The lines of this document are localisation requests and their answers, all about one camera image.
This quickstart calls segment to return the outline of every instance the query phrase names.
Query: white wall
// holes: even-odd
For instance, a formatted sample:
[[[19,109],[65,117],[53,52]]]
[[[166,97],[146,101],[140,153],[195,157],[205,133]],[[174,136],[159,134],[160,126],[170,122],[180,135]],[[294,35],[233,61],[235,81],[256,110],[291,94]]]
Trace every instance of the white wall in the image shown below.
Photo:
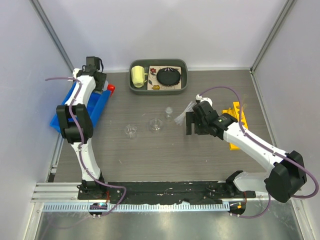
[[[40,0],[74,66],[137,59],[189,68],[251,67],[286,0]]]
[[[70,72],[28,0],[0,3],[0,235],[21,240],[36,182],[43,182],[58,134],[49,127]]]
[[[276,142],[297,150],[320,180],[320,1],[298,0],[260,63],[256,77]],[[314,190],[308,178],[306,194]],[[319,234],[320,195],[307,200]]]

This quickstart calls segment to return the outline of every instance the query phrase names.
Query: wood grain surface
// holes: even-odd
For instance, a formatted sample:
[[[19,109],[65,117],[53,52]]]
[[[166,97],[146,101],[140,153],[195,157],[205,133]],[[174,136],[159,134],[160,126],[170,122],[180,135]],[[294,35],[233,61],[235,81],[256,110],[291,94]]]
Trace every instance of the wood grain surface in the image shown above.
[[[173,116],[182,113],[196,94],[213,86],[236,89],[248,104],[244,110],[248,128],[271,142],[266,122],[248,70],[189,71],[188,88],[178,95],[135,95],[128,86],[128,73],[109,73],[116,86],[94,129],[92,145],[97,164],[106,181],[204,181],[225,180],[236,170],[251,173],[264,169],[241,150],[230,151],[229,144],[209,135],[186,135],[185,125],[165,121],[165,108]],[[215,89],[206,97],[219,113],[236,101],[227,89]],[[160,118],[160,133],[148,130],[150,119]],[[126,138],[124,128],[137,127],[137,138]],[[80,182],[81,170],[75,152],[65,141],[55,182]]]

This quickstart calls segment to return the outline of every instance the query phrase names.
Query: yellow holder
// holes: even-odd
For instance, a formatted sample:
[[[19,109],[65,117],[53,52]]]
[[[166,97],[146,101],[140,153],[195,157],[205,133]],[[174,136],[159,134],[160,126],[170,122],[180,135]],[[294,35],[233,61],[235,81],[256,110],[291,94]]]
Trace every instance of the yellow holder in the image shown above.
[[[226,109],[226,110],[222,110],[222,113],[223,114],[230,114],[231,116],[233,116],[234,118],[236,118],[238,120],[238,122],[240,121],[239,120],[239,109],[240,109],[240,106],[239,106],[239,102],[238,101],[234,101],[233,102],[233,108],[231,109],[231,107],[229,109]],[[248,124],[247,124],[247,120],[246,120],[246,116],[245,116],[245,113],[243,111],[243,107],[242,107],[242,122],[244,123],[244,127],[246,129],[248,129]],[[230,146],[230,150],[239,150],[240,148],[237,147],[236,145],[232,144],[232,143],[229,143],[229,146]]]

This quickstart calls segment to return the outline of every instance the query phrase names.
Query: blue dish rack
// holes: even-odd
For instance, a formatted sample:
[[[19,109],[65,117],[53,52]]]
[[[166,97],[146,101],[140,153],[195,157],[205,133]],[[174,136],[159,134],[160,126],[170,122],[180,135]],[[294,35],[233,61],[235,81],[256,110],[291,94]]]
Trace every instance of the blue dish rack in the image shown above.
[[[70,98],[75,86],[76,86],[76,83],[74,83],[72,85],[72,87],[70,88],[70,91],[65,96],[65,99],[62,102],[62,105],[64,105],[66,103],[66,101]],[[109,91],[109,90],[103,91],[102,94],[99,94],[96,92],[91,93],[88,104],[86,106],[86,109],[90,115],[90,118],[91,118],[91,121],[93,124],[93,128],[96,127],[97,122],[101,116],[101,113],[102,113],[110,95],[111,95],[111,91]],[[57,114],[55,114],[53,119],[51,120],[50,126],[53,127],[58,133],[61,133]]]

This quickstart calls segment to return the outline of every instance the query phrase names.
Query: yellow mug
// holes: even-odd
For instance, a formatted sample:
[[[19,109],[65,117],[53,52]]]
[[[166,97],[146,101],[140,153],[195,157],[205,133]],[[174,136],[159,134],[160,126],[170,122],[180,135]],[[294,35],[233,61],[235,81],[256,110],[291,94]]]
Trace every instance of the yellow mug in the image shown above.
[[[143,66],[134,66],[131,68],[131,80],[136,88],[141,88],[145,85],[147,81],[145,80],[145,75],[148,75],[148,73],[145,73]]]

